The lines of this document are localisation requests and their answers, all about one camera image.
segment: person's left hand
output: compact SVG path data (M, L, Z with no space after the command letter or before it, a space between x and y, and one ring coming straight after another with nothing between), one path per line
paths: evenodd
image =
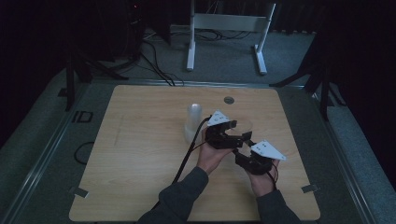
M202 142L205 141L206 129L202 130ZM201 145L197 166L210 175L220 164L221 160L233 151L232 148L215 149L208 143Z

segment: cable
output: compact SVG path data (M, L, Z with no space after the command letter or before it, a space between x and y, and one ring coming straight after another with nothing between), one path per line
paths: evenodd
M143 39L144 39L144 40L147 40L147 39L149 39L150 37L157 35L157 33L154 32L154 33L152 33L152 34L145 34L145 35L147 35L147 36L143 37Z
M118 72L118 74L123 74L123 73L130 71L134 67L136 67L136 61L137 60L133 60L132 58L129 57L127 62L108 67L108 69L110 69L114 72ZM89 63L87 63L87 65L92 69L102 71L102 70L97 69L97 67L90 65ZM103 74L105 74L105 72L99 73L98 76L101 76Z
M274 184L274 190L277 190L276 182L277 182L277 177L278 177L278 171L277 171L277 168L276 168L276 166L274 165L273 162L272 162L272 166L274 166L274 168L275 168L275 170L276 170L276 177L274 178L274 177L271 175L270 171L267 171L266 173L267 173L268 176L271 178L271 180L272 180L272 182L273 182L273 184Z
M213 10L213 14L216 13L216 10L218 8L219 0L216 0L212 3L212 5L207 9L206 14L209 14L210 9L212 9L213 6L215 6L215 9Z
M83 147L85 147L85 146L87 146L87 145L90 145L90 144L94 144L94 143L95 143L95 142L86 142L86 143L81 144L81 145L76 149L76 151L75 151L75 153L74 153L74 158L75 158L76 162L78 162L78 163L80 163L80 164L83 164L83 165L86 165L86 164L87 164L87 162L81 161L81 160L78 158L77 154L78 154L78 152L79 152Z
M239 34L237 35L233 35L233 36L227 36L224 35L222 32L217 31L217 30L211 30L211 29L200 29L198 30L196 33L196 36L201 37L203 40L207 40L207 41L218 41L218 40L230 40L230 39L243 39L245 37L247 37L248 35L251 34L251 32L247 32L246 35L242 36L242 37L238 37L243 33L246 33L245 31L241 31ZM199 33L211 33L214 34L215 37L207 37L204 35L198 35Z
M200 144L199 146L194 147L194 146L195 146L195 140L197 139L198 134L199 134L199 132L201 131L202 126L204 125L205 122L207 122L208 120L210 120L210 118L211 118L211 116L208 117L208 118L205 118L204 120L201 121L200 125L198 126L198 129L197 129L197 131L195 132L195 136L194 136L194 138L192 139L192 142L191 142L191 144L190 144L189 150L187 151L187 154L184 156L183 162L180 164L180 167L178 168L177 174L176 174L174 180L172 181L172 184L175 184L175 183L178 181L178 179L180 178L181 173L183 172L184 167L186 166L186 163L187 163L187 161L189 160L190 154L191 154L196 148L200 147L201 145L203 145L203 144L205 143L205 142L203 142L203 143ZM161 203L161 202L158 201L158 202L151 208L151 210L155 209L158 205L160 205L160 203Z
M161 70L160 66L158 65L157 50L155 49L154 45L152 45L151 43L149 43L148 41L145 41L145 40L143 41L143 43L151 46L151 48L154 51L154 63L150 62L149 59L143 53L141 53L142 57L148 62L148 64L153 69L153 70L150 70L150 69L149 70L153 71L154 73L159 75L164 81L166 81L168 83L169 86L176 86L175 81L169 76L174 77L175 79L177 79L178 81L180 81L182 83L182 86L184 86L184 81L181 78L179 78L175 74L165 73L163 70Z

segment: black cable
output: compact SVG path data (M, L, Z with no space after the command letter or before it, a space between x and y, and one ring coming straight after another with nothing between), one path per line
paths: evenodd
M166 83L168 83L169 86L173 86L173 85L166 79L166 77L163 76L163 74L161 74L161 73L159 73L159 72L157 71L157 69L155 68L154 64L152 64L152 63L149 61L149 59L148 59L143 53L140 53L140 55L142 55L143 59L145 59L146 62L148 62L148 64L154 69L154 71L155 71L155 73L157 73L157 75L159 75Z
M177 174L176 174L174 180L172 181L172 184L175 184L175 183L178 181L178 179L180 178L181 173L183 172L184 167L186 166L186 163L187 163L187 161L189 160L190 154L191 154L196 148L198 148L199 146L201 146L201 145L203 145L203 144L205 143L205 142L203 142L203 143L200 144L199 146L194 147L194 146L195 146L195 140L197 139L198 134L199 134L199 132L201 131L202 126L204 125L205 122L207 122L208 120L210 120L210 118L211 118L211 117L205 118L204 120L201 121L200 125L198 126L198 129L197 129L197 131L195 132L195 136L194 136L194 138L192 139L192 142L191 142L191 144L190 144L189 150L187 151L186 155L184 156L183 162L180 164L180 167L178 168ZM158 205L160 205L160 203L161 203L160 201L158 201L157 203L155 203L155 205L151 208L151 210L155 209Z
M207 41L218 41L218 40L230 40L230 39L243 39L245 37L247 37L248 35L250 35L250 32L247 32L246 35L242 36L242 37L238 37L241 34L245 33L244 31L240 32L237 35L234 36L226 36L224 35L222 32L217 31L217 30L211 30L211 29L201 29L198 30L196 33L196 36L201 37L203 40L207 40ZM214 34L215 37L208 37L205 35L198 35L199 33L211 33Z
M274 177L270 174L269 171L267 171L267 174L268 174L268 176L271 178L271 180L272 180L272 182L273 182L273 184L274 184L274 190L277 190L276 181L275 181Z
M277 167L274 165L274 163L273 163L273 166L274 166L274 168L275 168L275 170L276 170L275 182L277 182L277 178L279 177L279 172L277 171Z
M152 62L150 62L149 59L148 59L143 53L141 53L141 55L143 56L143 58L144 58L144 59L148 62L148 64L153 68L153 70L151 70L151 69L148 69L148 70L150 70L150 71L156 73L157 75L159 75L163 80L165 80L165 81L168 83L169 86L176 86L175 81L174 81L171 77L169 77L169 76L174 77L175 79L177 79L178 81L181 82L182 86L184 86L184 81L183 81L181 78L179 78L179 77L176 76L175 74L165 73L165 72L160 68L160 66L158 65L157 50L155 49L154 45L152 45L152 44L149 43L148 41L143 41L143 43L148 44L149 46L151 46L151 48L152 48L153 51L154 51L154 64L153 64Z
M136 64L136 66L138 66L138 67L140 67L140 68L143 68L143 69L146 69L146 70L149 70L149 71L151 71L151 72L153 72L153 73L157 73L155 70L149 69L149 68L144 67L144 66L142 66L142 65Z
M138 61L138 60L134 60L131 57L128 57L127 62L108 67L108 69L110 69L114 72L118 72L119 74L123 74L123 73L126 73L126 72L130 71L131 69L133 69L136 66L136 61ZM87 65L92 69L99 70L99 69L97 69L97 67L92 66L89 63L87 63ZM106 74L105 72L102 72L99 74L99 76L105 75L105 74Z
M76 162L78 162L78 163L80 163L80 164L83 164L83 165L86 165L86 164L87 164L87 162L81 161L81 160L78 158L77 154L78 154L78 152L79 152L83 147L85 147L85 146L87 146L87 145L90 145L90 144L94 144L94 143L95 143L95 142L86 142L86 143L81 144L81 145L76 149L76 151L75 151L75 153L74 153L74 158L75 158Z
M154 45L152 45L151 43L149 43L148 41L143 41L143 43L148 44L149 46L151 46L151 48L154 51L154 60L155 60L155 66L157 67L158 71L161 72L161 74L166 75L168 78L170 78L168 75L173 76L175 79L181 81L183 83L184 86L184 81L182 79L180 79L178 76L176 76L175 74L170 74L170 73L165 73L163 70L160 69L160 66L158 65L158 59L157 59L157 50L155 49Z

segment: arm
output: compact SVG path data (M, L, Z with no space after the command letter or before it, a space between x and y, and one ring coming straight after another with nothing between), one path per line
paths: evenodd
M271 176L276 176L276 169L270 171ZM260 219L262 223L301 223L301 220L288 208L281 192L276 189L273 180L268 175L252 175L247 172L251 188L256 195Z
M202 131L205 141L205 130ZM185 223L192 206L204 191L208 176L232 149L214 149L208 143L201 145L196 167L186 177L160 192L160 204L143 215L137 223Z
M160 192L160 205L143 215L137 223L185 223L192 205L204 191L208 176L195 167L186 177Z

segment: gray sleeve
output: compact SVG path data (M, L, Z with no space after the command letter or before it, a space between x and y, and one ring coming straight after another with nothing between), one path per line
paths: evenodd
M256 201L262 223L301 223L301 220L288 208L279 190L261 196Z
M160 192L160 204L137 223L186 223L192 206L208 183L204 170L194 167L186 177Z

